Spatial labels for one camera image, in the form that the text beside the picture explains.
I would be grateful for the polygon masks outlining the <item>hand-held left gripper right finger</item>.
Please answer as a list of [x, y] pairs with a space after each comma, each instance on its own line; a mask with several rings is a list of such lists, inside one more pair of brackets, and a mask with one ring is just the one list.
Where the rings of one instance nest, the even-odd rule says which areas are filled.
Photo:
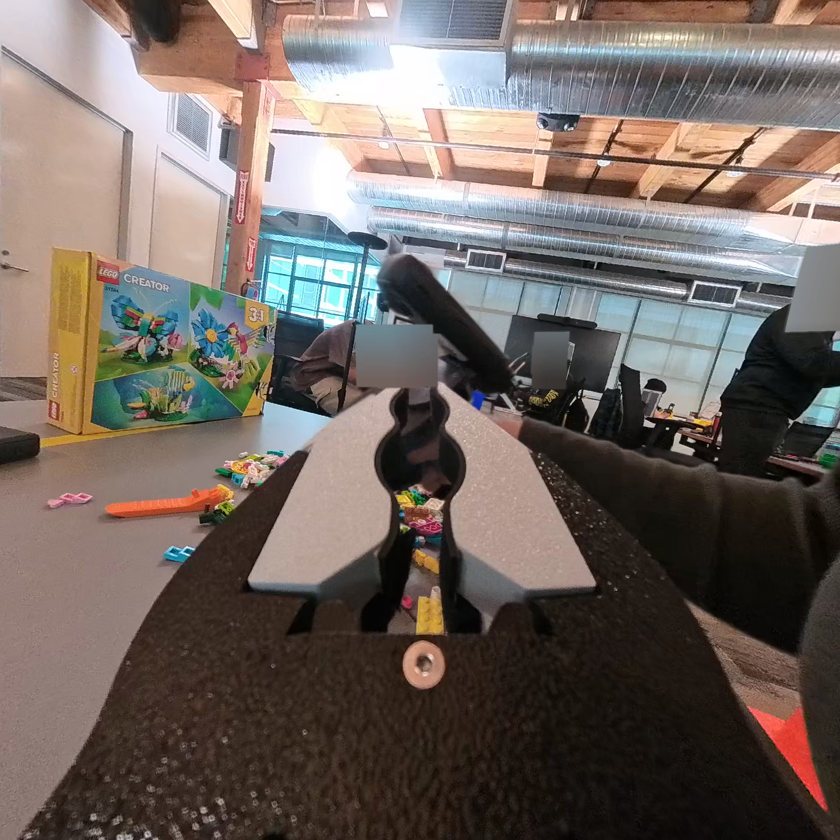
[[528, 449], [441, 385], [455, 467], [439, 565], [445, 631], [479, 634], [506, 605], [592, 595], [596, 582]]

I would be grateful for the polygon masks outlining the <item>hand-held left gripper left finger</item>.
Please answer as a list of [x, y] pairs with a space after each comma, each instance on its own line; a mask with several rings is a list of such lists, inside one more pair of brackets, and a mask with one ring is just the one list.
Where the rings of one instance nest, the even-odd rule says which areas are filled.
[[303, 464], [248, 575], [294, 606], [287, 634], [387, 634], [410, 564], [382, 457], [399, 437], [396, 388], [368, 395], [305, 444]]

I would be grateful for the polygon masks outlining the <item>person's right forearm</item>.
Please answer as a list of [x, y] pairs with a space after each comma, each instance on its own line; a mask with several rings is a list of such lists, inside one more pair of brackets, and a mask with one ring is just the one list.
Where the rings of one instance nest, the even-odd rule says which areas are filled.
[[776, 648], [838, 655], [838, 469], [804, 486], [673, 465], [530, 418], [513, 427], [690, 601]]

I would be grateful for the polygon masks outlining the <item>black floor lamp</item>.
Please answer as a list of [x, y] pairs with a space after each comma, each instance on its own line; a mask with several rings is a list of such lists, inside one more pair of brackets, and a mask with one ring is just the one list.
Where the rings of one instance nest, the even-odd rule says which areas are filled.
[[360, 267], [357, 272], [357, 279], [354, 282], [354, 294], [353, 294], [353, 308], [352, 308], [352, 320], [360, 321], [364, 319], [364, 315], [360, 315], [361, 312], [361, 297], [364, 289], [364, 277], [365, 271], [368, 263], [368, 258], [371, 249], [373, 250], [384, 250], [387, 249], [387, 243], [380, 237], [366, 231], [351, 231], [347, 235], [348, 240], [356, 246], [362, 247], [362, 257]]

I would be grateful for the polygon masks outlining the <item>glass meeting room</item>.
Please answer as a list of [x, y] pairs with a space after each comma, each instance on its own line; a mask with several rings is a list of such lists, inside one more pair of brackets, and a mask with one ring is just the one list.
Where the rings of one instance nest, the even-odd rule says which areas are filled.
[[382, 252], [351, 242], [329, 216], [267, 207], [255, 269], [259, 299], [278, 313], [322, 320], [382, 320], [376, 275]]

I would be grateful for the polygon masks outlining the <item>black office chair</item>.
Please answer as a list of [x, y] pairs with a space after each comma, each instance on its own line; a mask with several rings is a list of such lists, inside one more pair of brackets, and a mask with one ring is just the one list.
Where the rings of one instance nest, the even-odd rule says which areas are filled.
[[275, 351], [269, 379], [268, 403], [327, 416], [310, 395], [296, 391], [291, 383], [291, 373], [302, 355], [323, 331], [321, 319], [287, 312], [279, 312], [276, 315]]

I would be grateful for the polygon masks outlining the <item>orange brick separator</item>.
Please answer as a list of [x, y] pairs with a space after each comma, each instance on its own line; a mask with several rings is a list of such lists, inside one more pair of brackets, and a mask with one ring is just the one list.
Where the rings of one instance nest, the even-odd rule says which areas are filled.
[[114, 518], [150, 518], [181, 513], [203, 512], [218, 503], [215, 488], [194, 489], [186, 497], [155, 500], [114, 502], [105, 508], [105, 512]]

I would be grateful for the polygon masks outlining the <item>wooden column with red signs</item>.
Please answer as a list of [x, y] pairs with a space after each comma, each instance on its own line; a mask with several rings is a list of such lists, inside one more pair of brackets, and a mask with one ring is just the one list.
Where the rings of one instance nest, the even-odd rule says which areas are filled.
[[242, 283], [255, 276], [274, 107], [275, 99], [264, 81], [245, 83], [225, 275], [225, 290], [231, 293], [238, 294]]

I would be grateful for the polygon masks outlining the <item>black box speaker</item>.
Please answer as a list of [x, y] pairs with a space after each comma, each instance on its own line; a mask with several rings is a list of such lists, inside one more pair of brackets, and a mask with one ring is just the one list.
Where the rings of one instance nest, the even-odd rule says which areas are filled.
[[[239, 127], [236, 127], [234, 125], [225, 125], [221, 128], [218, 158], [221, 162], [225, 163], [232, 170], [237, 170], [238, 168], [239, 134]], [[275, 147], [271, 142], [269, 142], [267, 146], [266, 158], [266, 183], [271, 181], [274, 159]]]

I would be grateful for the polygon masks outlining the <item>colourful toy set box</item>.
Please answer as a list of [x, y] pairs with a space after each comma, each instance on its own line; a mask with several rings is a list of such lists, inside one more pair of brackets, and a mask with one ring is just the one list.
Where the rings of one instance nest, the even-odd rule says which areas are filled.
[[276, 325], [264, 302], [54, 248], [46, 421], [87, 435], [259, 416]]

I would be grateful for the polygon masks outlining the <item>black case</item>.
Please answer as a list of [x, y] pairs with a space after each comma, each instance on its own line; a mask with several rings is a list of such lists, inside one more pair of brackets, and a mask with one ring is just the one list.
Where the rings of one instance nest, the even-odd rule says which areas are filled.
[[11, 427], [0, 427], [0, 465], [29, 460], [39, 455], [40, 436]]

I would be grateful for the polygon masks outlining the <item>long silver ventilation duct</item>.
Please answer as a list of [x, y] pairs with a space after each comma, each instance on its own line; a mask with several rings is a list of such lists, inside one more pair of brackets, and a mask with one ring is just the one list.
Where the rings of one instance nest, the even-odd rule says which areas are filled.
[[[466, 252], [448, 250], [444, 252], [444, 267], [452, 270], [465, 269]], [[603, 291], [623, 295], [626, 297], [644, 298], [657, 301], [688, 303], [689, 288], [692, 282], [669, 280], [650, 276], [635, 276], [617, 274], [615, 272], [598, 269], [588, 269], [578, 266], [558, 266], [543, 262], [523, 259], [507, 258], [504, 273], [484, 274], [507, 279], [527, 280], [548, 286], [575, 287], [595, 291]], [[792, 297], [768, 295], [761, 292], [748, 291], [742, 288], [738, 305], [733, 311], [745, 313], [768, 313], [789, 305]]]
[[421, 212], [373, 206], [368, 222], [376, 230], [394, 235], [433, 238], [540, 254], [577, 254], [612, 261], [635, 260], [675, 266], [783, 273], [782, 265], [801, 261], [806, 247], [789, 245], [775, 253], [714, 245], [694, 245], [624, 234], [589, 232], [536, 224]]
[[356, 203], [555, 227], [594, 224], [803, 241], [806, 225], [838, 224], [836, 219], [361, 171], [351, 171], [345, 183]]

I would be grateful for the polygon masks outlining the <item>black wall screen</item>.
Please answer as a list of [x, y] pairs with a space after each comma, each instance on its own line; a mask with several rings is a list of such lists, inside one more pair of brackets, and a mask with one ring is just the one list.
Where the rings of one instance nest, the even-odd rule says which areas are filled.
[[588, 392], [602, 394], [608, 386], [621, 333], [598, 329], [595, 322], [540, 314], [536, 318], [513, 316], [504, 354], [516, 375], [530, 379], [533, 338], [540, 332], [567, 332], [574, 351], [570, 352], [569, 378], [583, 382]]

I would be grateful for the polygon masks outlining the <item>white wall vent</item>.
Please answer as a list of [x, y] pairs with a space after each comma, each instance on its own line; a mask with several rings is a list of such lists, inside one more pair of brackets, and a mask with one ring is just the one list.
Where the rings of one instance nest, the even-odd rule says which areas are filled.
[[188, 93], [170, 93], [167, 103], [167, 131], [193, 152], [209, 159], [214, 112], [200, 98]]

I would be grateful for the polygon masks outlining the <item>wide silver ventilation duct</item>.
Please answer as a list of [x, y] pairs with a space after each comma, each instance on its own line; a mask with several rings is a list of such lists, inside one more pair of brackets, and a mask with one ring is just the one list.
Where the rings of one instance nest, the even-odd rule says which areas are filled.
[[528, 21], [495, 80], [374, 22], [288, 16], [282, 46], [319, 101], [838, 131], [837, 26]]

